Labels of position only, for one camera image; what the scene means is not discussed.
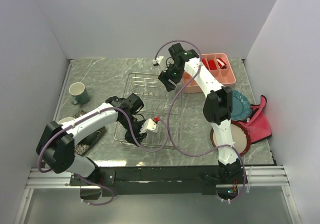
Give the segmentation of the wire dish rack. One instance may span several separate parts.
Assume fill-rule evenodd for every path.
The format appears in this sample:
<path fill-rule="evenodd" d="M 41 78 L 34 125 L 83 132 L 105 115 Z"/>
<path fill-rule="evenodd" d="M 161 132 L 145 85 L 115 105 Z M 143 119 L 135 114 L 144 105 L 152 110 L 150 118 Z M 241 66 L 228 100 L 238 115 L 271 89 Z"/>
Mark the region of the wire dish rack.
<path fill-rule="evenodd" d="M 167 92 L 165 86 L 158 80 L 158 74 L 131 72 L 125 84 L 123 97 L 128 97 L 131 93 L 134 93 L 143 101 L 144 108 L 138 113 L 138 120 L 160 117 L 166 122 L 171 103 L 183 86 L 182 81 L 183 79 L 176 85 L 174 91 Z M 183 99 L 184 94 L 181 93 L 173 105 L 169 118 L 170 133 L 177 146 L 181 143 Z M 114 139 L 125 146 L 134 146 L 125 140 L 125 134 L 126 130 L 117 123 Z M 159 148 L 165 137 L 165 127 L 160 123 L 158 131 L 149 133 L 141 144 L 150 148 Z"/>

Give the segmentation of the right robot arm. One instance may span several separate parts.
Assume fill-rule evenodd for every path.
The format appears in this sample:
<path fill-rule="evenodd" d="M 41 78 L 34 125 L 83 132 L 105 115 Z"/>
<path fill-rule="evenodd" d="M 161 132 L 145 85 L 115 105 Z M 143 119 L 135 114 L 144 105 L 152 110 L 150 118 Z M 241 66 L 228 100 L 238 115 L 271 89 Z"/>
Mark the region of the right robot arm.
<path fill-rule="evenodd" d="M 172 64 L 167 64 L 162 57 L 154 57 L 154 65 L 161 67 L 159 81 L 168 92 L 175 90 L 181 81 L 183 73 L 191 76 L 205 96 L 203 115 L 211 124 L 216 137 L 218 150 L 218 175 L 221 183 L 233 182 L 240 171 L 242 161 L 239 153 L 234 148 L 231 131 L 231 112 L 233 108 L 233 92 L 230 87 L 225 87 L 217 81 L 204 67 L 200 50 L 195 46 L 191 50 L 184 50 L 182 40 L 173 40 L 168 49 Z"/>

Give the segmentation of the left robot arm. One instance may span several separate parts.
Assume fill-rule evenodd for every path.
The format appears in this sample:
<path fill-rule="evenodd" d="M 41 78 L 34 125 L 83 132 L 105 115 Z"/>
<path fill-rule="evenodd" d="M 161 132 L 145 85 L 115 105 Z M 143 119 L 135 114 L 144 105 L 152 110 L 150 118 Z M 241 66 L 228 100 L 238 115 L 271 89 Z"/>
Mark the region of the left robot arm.
<path fill-rule="evenodd" d="M 93 111 L 64 124 L 51 121 L 36 148 L 38 161 L 45 161 L 57 174 L 68 171 L 82 176 L 88 185 L 96 184 L 100 179 L 98 166 L 91 159 L 75 154 L 75 146 L 94 131 L 115 122 L 126 129 L 127 142 L 140 146 L 147 134 L 141 132 L 144 122 L 138 121 L 135 115 L 143 107 L 143 101 L 132 93 L 127 98 L 113 96 Z"/>

